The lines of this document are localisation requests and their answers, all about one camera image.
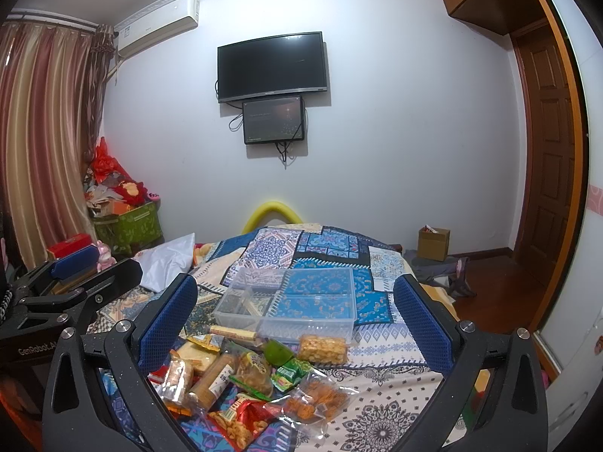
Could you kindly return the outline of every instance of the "black box below tv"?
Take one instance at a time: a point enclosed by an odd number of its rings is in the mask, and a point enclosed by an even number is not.
[[[300,95],[243,102],[245,144],[288,143],[305,137]]]

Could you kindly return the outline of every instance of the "white wall-mounted air conditioner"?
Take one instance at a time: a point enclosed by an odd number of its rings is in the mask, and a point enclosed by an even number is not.
[[[199,0],[176,0],[139,18],[119,33],[118,53],[129,58],[199,25]]]

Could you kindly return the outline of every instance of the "pink decorative strip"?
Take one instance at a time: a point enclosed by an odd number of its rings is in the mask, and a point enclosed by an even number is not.
[[[586,208],[603,215],[603,188],[589,185],[589,194],[586,197]]]

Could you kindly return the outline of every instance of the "bed sheet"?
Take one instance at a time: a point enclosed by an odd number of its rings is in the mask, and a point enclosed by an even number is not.
[[[370,237],[315,223],[256,229],[214,243],[204,252],[198,266],[191,270],[198,285],[198,299],[183,337],[195,334],[201,325],[214,323],[212,312],[242,267],[350,267],[354,273],[358,321],[349,361],[344,366],[320,369],[341,385],[358,389],[358,397],[329,424],[324,444],[276,422],[249,446],[249,452],[390,450],[442,380],[442,375],[432,372],[425,363],[393,301],[396,278],[412,273],[402,256]],[[435,291],[430,295],[441,296]],[[103,308],[90,331],[107,331],[120,319],[134,318],[153,296],[141,287],[133,289]],[[104,379],[128,436],[139,439],[110,374]],[[229,406],[235,394],[236,390],[231,389],[219,406]],[[180,420],[180,425],[202,450],[232,450],[216,427],[203,418]],[[448,441],[464,433],[464,420],[459,417]]]

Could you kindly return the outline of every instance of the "pink figurine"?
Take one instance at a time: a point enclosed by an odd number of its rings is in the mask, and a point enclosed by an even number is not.
[[[107,244],[102,241],[96,242],[96,247],[98,248],[98,263],[96,264],[96,271],[101,272],[105,268],[110,267],[114,263],[117,263],[115,258],[111,256],[111,248]]]

